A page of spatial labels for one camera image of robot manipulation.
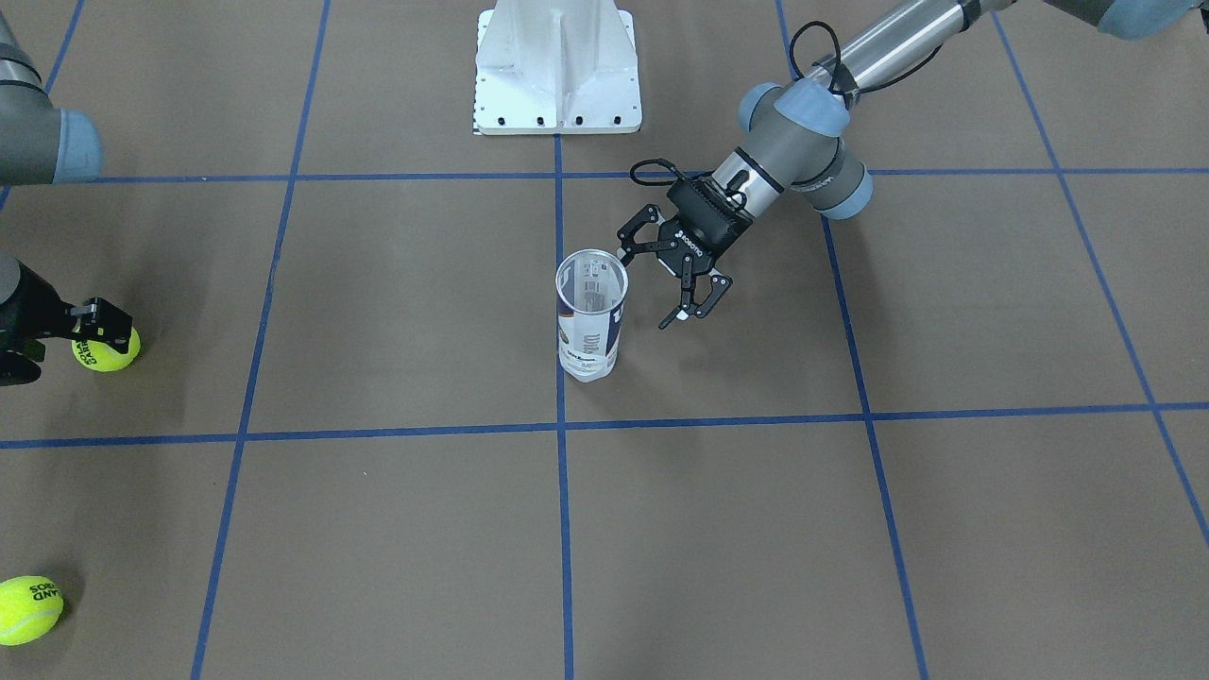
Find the floor tile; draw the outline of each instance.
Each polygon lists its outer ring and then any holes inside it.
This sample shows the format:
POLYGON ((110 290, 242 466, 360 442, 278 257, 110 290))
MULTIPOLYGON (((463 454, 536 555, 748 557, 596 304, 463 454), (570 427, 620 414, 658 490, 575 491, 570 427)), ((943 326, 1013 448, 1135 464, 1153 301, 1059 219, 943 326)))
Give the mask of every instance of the floor tile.
POLYGON ((1052 7, 1022 4, 1003 27, 1064 167, 1207 167, 1193 111, 1209 69, 1193 12, 1136 42, 1103 35, 1052 7))
POLYGON ((1068 181, 1155 398, 1209 399, 1205 177, 1068 181))
POLYGON ((918 678, 861 425, 567 451, 577 678, 918 678))
POLYGON ((561 676, 557 469, 550 433, 249 444, 203 678, 561 676))
POLYGON ((335 2, 302 172, 551 172, 549 136, 473 133, 475 35, 492 5, 335 2))
POLYGON ((1150 414, 878 434, 932 678, 1209 668, 1209 552, 1150 414))
POLYGON ((46 576, 66 609, 0 675, 187 678, 230 467, 231 444, 4 451, 0 580, 46 576))
MULTIPOLYGON (((785 6, 791 36, 806 22, 823 21, 846 44, 895 4, 821 0, 785 6)), ((1013 11, 1020 10, 1030 11, 1023 6, 1013 11)), ((799 39, 799 65, 806 68, 831 51, 827 34, 810 29, 799 39)), ((949 39, 936 58, 908 80, 862 97, 844 137, 872 168, 1049 167, 1028 102, 989 17, 949 39)))
POLYGON ((42 378, 5 388, 0 438, 235 432, 284 184, 23 186, 2 249, 68 302, 99 295, 134 317, 143 351, 86 370, 50 339, 42 378))
POLYGON ((881 177, 834 234, 874 410, 1144 400, 1053 177, 881 177))
MULTIPOLYGON (((574 179, 565 186, 566 254, 618 247, 617 229, 648 202, 676 209, 660 189, 627 179, 574 179)), ((774 204, 719 260, 734 277, 705 319, 659 322, 679 301, 679 281, 641 255, 618 365, 582 385, 567 379, 567 417, 618 420, 799 415, 861 410, 848 341, 817 214, 797 196, 774 204)), ((654 240, 654 227, 640 241, 654 240)), ((704 299, 708 281, 702 281, 704 299)))
POLYGON ((551 185, 299 184, 253 430, 553 421, 551 185))
POLYGON ((56 103, 97 123, 108 177, 288 173, 319 7, 89 4, 56 103))

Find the blue grid line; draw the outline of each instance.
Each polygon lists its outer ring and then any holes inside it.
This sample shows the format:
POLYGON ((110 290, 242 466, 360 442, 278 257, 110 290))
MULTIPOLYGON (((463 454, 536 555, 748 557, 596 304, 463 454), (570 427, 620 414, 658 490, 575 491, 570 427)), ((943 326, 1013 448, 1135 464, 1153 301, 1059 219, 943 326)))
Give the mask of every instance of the blue grid line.
POLYGON ((1179 402, 1169 404, 1157 404, 1163 411, 1205 411, 1209 410, 1209 402, 1179 402))
MULTIPOLYGON (((86 0, 76 0, 75 11, 71 12, 71 21, 68 22, 68 29, 63 34, 63 42, 59 44, 59 53, 54 57, 54 65, 51 67, 51 75, 46 79, 46 93, 50 94, 51 90, 54 88, 54 81, 59 79, 59 69, 63 68, 63 59, 68 56, 68 48, 71 47, 71 39, 75 38, 76 25, 80 24, 80 13, 83 12, 83 4, 86 0)), ((11 186, 0 188, 0 211, 4 209, 5 203, 8 202, 8 192, 12 191, 11 186)))
MULTIPOLYGON (((1209 411, 1209 402, 1173 402, 1156 404, 1163 411, 1209 411)), ((1036 407, 1008 409, 964 409, 935 411, 872 411, 874 421, 960 420, 977 417, 1053 417, 1065 415, 1095 415, 1150 413, 1150 404, 1100 404, 1077 407, 1036 407)), ((864 414, 814 414, 731 417, 684 417, 649 420, 588 420, 563 421, 567 432, 592 430, 653 430, 678 427, 759 427, 765 425, 818 425, 827 422, 863 422, 864 414)), ((407 437, 449 437, 457 434, 508 434, 515 432, 557 432, 559 422, 519 422, 502 425, 457 425, 375 427, 364 430, 291 430, 276 432, 147 434, 132 437, 77 437, 48 439, 0 439, 0 450, 74 449, 89 446, 149 446, 163 444, 210 444, 245 442, 307 442, 316 439, 378 439, 407 437)))
POLYGON ((149 434, 141 437, 73 437, 0 440, 0 450, 85 449, 92 446, 155 446, 162 444, 231 444, 236 434, 149 434))
POLYGON ((869 174, 884 175, 961 175, 961 174, 1054 174, 1053 168, 870 168, 869 174))
MULTIPOLYGON (((562 211, 562 136, 554 136, 554 266, 562 264, 563 211, 562 211)), ((555 352, 559 340, 555 336, 555 352)), ((566 375, 559 359, 554 362, 555 399, 559 434, 559 526, 562 551, 562 673, 565 680, 575 678, 575 627, 574 598, 571 572, 571 482, 567 473, 567 391, 566 375)))
POLYGON ((1053 415, 1091 415, 1115 413, 1149 413, 1150 404, 1104 404, 1091 407, 1040 407, 1019 409, 959 409, 937 411, 881 411, 869 416, 877 421, 895 420, 960 420, 970 417, 1035 417, 1053 415))
POLYGON ((1117 324, 1117 330, 1121 333, 1121 339, 1124 342, 1126 351, 1129 353, 1129 361, 1133 363, 1134 371, 1138 374, 1138 381, 1141 384, 1143 392, 1146 394, 1146 403, 1150 405, 1151 413, 1155 416, 1155 425, 1158 427, 1158 432, 1163 438, 1163 444, 1167 446, 1167 453, 1172 459, 1172 465, 1175 466, 1180 485, 1184 488, 1184 494, 1187 496, 1188 505, 1192 507, 1192 514, 1197 520, 1197 525, 1201 528, 1201 537, 1204 540, 1205 546, 1209 546, 1209 523, 1205 521, 1204 511, 1201 508, 1201 502, 1197 500, 1196 491, 1192 489, 1192 482, 1188 479, 1187 472, 1184 468, 1184 461, 1180 460, 1180 454, 1175 449, 1175 443, 1172 440, 1172 436, 1167 430, 1167 422, 1163 420, 1163 411, 1158 408, 1155 393, 1150 386, 1150 380, 1146 378, 1146 371, 1143 370, 1141 359, 1139 358, 1138 351, 1129 336, 1129 330, 1126 328, 1124 317, 1121 315, 1121 309, 1117 306, 1116 298, 1112 295, 1112 289, 1109 286, 1107 276, 1104 273, 1104 267, 1100 266, 1100 260, 1095 254, 1095 247, 1092 244, 1092 237, 1083 223, 1083 217, 1078 211, 1078 204, 1075 202, 1075 195, 1070 190, 1070 184, 1066 181, 1065 172, 1063 171, 1062 163, 1058 162, 1058 155, 1054 152, 1053 144, 1051 144, 1049 134, 1046 132, 1046 126, 1041 121, 1041 114, 1037 110, 1036 102, 1034 102, 1029 86, 1024 80, 1024 71, 1020 69, 1020 64, 1016 59, 1016 52, 1012 50, 1012 44, 1007 39, 1007 31, 1003 30, 1003 24, 1000 22, 999 15, 993 15, 991 18, 995 22, 995 29, 999 30, 999 38, 1003 44, 1003 50, 1007 52, 1007 58, 1012 63, 1012 70, 1016 73, 1016 79, 1020 85, 1020 91, 1024 93, 1024 99, 1028 102, 1029 110, 1032 113, 1032 120, 1037 126, 1037 133, 1041 136, 1041 142, 1046 146, 1046 152, 1049 155, 1049 162, 1053 163, 1053 167, 1057 171, 1058 181, 1062 185, 1063 194, 1066 196, 1066 204, 1070 207, 1071 217, 1075 218, 1075 226, 1078 229, 1078 235, 1083 241, 1083 248, 1087 250, 1087 255, 1092 260, 1092 267, 1095 271, 1097 280, 1100 282, 1100 289, 1104 292, 1104 298, 1112 312, 1112 318, 1117 324))
POLYGON ((667 427, 745 427, 762 425, 817 425, 823 422, 861 422, 861 414, 823 414, 823 415, 769 415, 735 417, 684 417, 652 420, 588 420, 566 425, 568 431, 586 430, 658 430, 667 427))
POLYGON ((890 549, 895 558, 895 570, 898 574, 898 588, 902 592, 903 610, 907 615, 907 628, 910 632, 912 647, 915 651, 915 664, 919 669, 920 680, 929 680, 927 656, 924 652, 924 640, 919 632, 919 621, 915 617, 915 599, 910 590, 910 578, 907 575, 907 560, 903 557, 902 542, 898 538, 898 523, 895 519, 895 508, 890 499, 890 484, 886 482, 885 466, 881 462, 881 445, 878 443, 878 432, 874 427, 873 411, 869 408, 869 392, 864 382, 864 371, 861 369, 861 356, 856 346, 856 333, 852 329, 852 316, 849 313, 848 295, 844 293, 844 277, 839 269, 839 257, 835 254, 835 241, 832 238, 831 220, 821 218, 823 224, 823 237, 827 240, 827 259, 831 261, 832 276, 835 281, 835 296, 839 299, 840 317, 844 322, 844 335, 848 338, 848 351, 852 359, 852 374, 856 378, 856 392, 861 399, 861 414, 864 421, 864 433, 869 439, 869 451, 873 456, 873 469, 878 478, 878 490, 881 494, 881 509, 886 517, 886 530, 890 535, 890 549))
POLYGON ((553 172, 380 172, 300 174, 299 181, 427 181, 433 179, 554 179, 553 172))
POLYGON ((231 512, 235 507, 236 489, 239 484, 239 469, 243 462, 244 442, 248 434, 248 422, 251 419, 251 403, 256 393, 256 379, 260 374, 260 359, 265 348, 265 335, 268 330, 268 316, 273 306, 273 284, 277 276, 277 266, 280 263, 282 246, 285 241, 285 229, 290 219, 290 208, 294 202, 295 178, 299 165, 302 161, 302 146, 306 143, 306 127, 311 115, 311 100, 314 97, 314 83, 319 75, 319 62, 323 58, 323 42, 328 33, 328 16, 331 11, 331 0, 323 0, 323 11, 319 15, 319 28, 314 41, 314 54, 311 59, 311 73, 307 80, 306 96, 302 99, 302 114, 299 117, 297 137, 294 142, 294 160, 290 163, 290 180, 285 186, 285 198, 282 204, 282 217, 277 226, 277 240, 273 244, 273 259, 268 269, 268 281, 265 286, 265 301, 260 313, 260 328, 256 333, 256 346, 251 357, 251 367, 248 370, 248 387, 243 399, 243 413, 239 416, 239 432, 235 444, 235 453, 231 456, 231 473, 227 478, 226 495, 222 501, 222 515, 219 520, 218 538, 214 547, 214 561, 210 565, 209 583, 206 589, 206 604, 202 607, 202 621, 197 632, 197 646, 193 650, 193 667, 191 680, 201 680, 202 665, 206 661, 206 644, 209 639, 210 621, 214 615, 214 603, 218 597, 219 578, 222 572, 222 558, 226 553, 227 532, 231 528, 231 512))
POLYGON ((289 181, 288 174, 178 174, 147 177, 98 177, 89 184, 218 184, 226 181, 289 181))

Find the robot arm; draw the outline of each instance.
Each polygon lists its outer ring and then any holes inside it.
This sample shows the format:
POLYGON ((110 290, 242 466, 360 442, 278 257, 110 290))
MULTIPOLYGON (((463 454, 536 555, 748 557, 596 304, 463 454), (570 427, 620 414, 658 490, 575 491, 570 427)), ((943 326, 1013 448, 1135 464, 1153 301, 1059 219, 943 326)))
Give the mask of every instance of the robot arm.
MULTIPOLYGON (((831 27, 811 22, 794 35, 818 25, 831 34, 835 53, 781 86, 765 82, 752 88, 739 106, 746 139, 711 173, 686 177, 671 162, 652 159, 676 174, 667 198, 679 211, 665 219, 659 207, 643 207, 618 231, 618 257, 629 265, 635 255, 654 253, 681 281, 679 304, 660 323, 705 317, 734 281, 716 269, 723 253, 786 190, 802 194, 829 219, 860 213, 873 196, 864 163, 843 138, 852 109, 863 94, 895 85, 927 63, 949 38, 968 29, 983 15, 1006 10, 1016 0, 906 0, 840 47, 831 27), (656 224, 658 241, 638 243, 637 232, 656 224), (696 281, 708 276, 711 290, 696 299, 696 281)), ((1170 25, 1204 0, 1046 0, 1103 33, 1124 39, 1146 38, 1170 25)))
POLYGON ((83 113, 51 104, 0 15, 0 185, 91 181, 103 157, 97 127, 83 113))
POLYGON ((132 350, 131 315, 102 298, 73 306, 42 277, 0 252, 0 387, 33 382, 42 374, 46 338, 92 340, 115 352, 132 350))

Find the metal arm tube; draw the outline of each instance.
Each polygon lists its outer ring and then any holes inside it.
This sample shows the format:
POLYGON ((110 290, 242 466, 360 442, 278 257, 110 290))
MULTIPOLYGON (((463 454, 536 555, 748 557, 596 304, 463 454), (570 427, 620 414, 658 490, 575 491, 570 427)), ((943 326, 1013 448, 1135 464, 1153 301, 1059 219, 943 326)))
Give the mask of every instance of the metal arm tube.
MULTIPOLYGON (((1003 10, 1014 1, 985 0, 977 4, 978 16, 1003 10)), ((849 76, 840 74, 837 87, 851 91, 889 82, 966 25, 966 11, 958 0, 907 0, 841 47, 849 76)), ((821 60, 806 77, 828 85, 834 60, 834 57, 821 60)))

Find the yellow tennis ball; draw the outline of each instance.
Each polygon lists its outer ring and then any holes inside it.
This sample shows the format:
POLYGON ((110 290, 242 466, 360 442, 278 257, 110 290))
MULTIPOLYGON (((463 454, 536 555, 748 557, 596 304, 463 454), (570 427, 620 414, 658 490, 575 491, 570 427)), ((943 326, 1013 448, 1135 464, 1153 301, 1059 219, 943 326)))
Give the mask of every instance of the yellow tennis ball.
POLYGON ((93 340, 74 340, 71 342, 71 353, 75 355, 76 361, 82 363, 85 368, 92 370, 99 370, 100 373, 109 373, 111 370, 121 370, 134 361, 134 357, 139 356, 139 350, 143 344, 139 342, 139 332, 131 329, 131 350, 125 355, 117 352, 109 345, 93 341, 93 340))
POLYGON ((54 627, 63 613, 59 587, 42 576, 0 583, 0 645, 24 645, 54 627))

